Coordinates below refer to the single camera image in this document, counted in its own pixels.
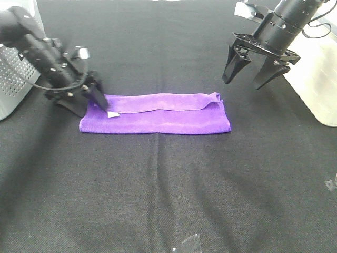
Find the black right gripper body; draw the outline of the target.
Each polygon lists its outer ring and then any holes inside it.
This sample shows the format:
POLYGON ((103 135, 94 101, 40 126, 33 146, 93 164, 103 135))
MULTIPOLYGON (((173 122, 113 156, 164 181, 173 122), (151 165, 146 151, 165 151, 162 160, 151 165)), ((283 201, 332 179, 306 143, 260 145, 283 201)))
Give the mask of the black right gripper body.
POLYGON ((252 35, 249 34, 239 34, 232 33, 234 36, 233 43, 231 45, 233 54, 238 54, 240 58, 248 62, 252 62, 249 57, 249 53, 257 53, 260 55, 265 55, 277 62, 288 62, 295 65, 299 60, 300 56, 291 50, 285 50, 283 53, 274 52, 271 48, 265 47, 259 43, 252 35))

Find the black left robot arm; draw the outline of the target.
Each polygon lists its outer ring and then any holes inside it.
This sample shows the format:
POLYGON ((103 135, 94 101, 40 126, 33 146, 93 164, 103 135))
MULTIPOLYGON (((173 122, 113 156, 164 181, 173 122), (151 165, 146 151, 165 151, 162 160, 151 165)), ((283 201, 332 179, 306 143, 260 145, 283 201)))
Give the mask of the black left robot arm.
POLYGON ((50 87, 33 84, 45 91, 54 104, 83 117, 90 102, 108 109, 102 81, 96 71, 90 71, 89 51, 77 46, 72 53, 64 50, 57 38, 48 38, 31 14, 20 6, 1 11, 1 44, 15 48, 28 60, 50 87))

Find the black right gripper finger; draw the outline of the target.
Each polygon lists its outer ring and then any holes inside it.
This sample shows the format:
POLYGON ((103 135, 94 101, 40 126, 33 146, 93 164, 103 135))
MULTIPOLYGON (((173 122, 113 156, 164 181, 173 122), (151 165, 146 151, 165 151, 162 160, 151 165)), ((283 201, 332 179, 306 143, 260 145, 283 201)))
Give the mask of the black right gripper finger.
POLYGON ((267 57, 263 66, 253 80, 255 89, 260 89, 273 79, 287 73, 290 70, 287 62, 279 61, 271 57, 267 57))
POLYGON ((249 52, 246 47, 229 46, 227 63, 222 75, 225 84, 229 84, 244 67, 252 62, 249 52))

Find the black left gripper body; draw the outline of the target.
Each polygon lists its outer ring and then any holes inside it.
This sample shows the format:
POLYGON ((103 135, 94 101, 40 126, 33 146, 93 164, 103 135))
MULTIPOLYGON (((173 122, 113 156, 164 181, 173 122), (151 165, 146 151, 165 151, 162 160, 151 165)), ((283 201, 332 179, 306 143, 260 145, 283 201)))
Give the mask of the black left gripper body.
POLYGON ((45 96, 54 103, 64 97, 86 98, 83 84, 90 71, 88 59, 71 59, 70 56, 71 53, 61 50, 43 51, 43 75, 51 85, 45 96))

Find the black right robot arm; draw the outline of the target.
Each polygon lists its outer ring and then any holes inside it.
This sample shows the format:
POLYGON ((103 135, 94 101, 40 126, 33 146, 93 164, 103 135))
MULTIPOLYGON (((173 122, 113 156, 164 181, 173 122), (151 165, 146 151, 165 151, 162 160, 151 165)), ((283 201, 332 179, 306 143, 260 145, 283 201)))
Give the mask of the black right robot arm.
POLYGON ((253 84, 260 89, 273 79, 287 73, 300 56, 289 50, 290 44, 303 31, 324 1, 280 1, 274 10, 263 13, 262 7, 245 3, 254 18, 260 22, 252 34, 233 33, 222 79, 229 84, 252 62, 249 53, 266 57, 253 84))

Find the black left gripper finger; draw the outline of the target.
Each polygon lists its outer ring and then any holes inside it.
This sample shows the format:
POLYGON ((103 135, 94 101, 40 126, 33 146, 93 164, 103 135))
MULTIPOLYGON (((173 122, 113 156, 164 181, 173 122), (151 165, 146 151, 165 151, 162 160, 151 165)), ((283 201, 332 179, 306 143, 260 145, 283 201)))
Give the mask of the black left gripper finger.
POLYGON ((84 97, 64 97, 56 101, 56 104, 62 106, 79 117, 86 114, 88 99, 84 97))
POLYGON ((106 99, 102 79, 97 71, 89 71, 83 84, 83 95, 93 101, 102 110, 107 110, 109 103, 106 99))

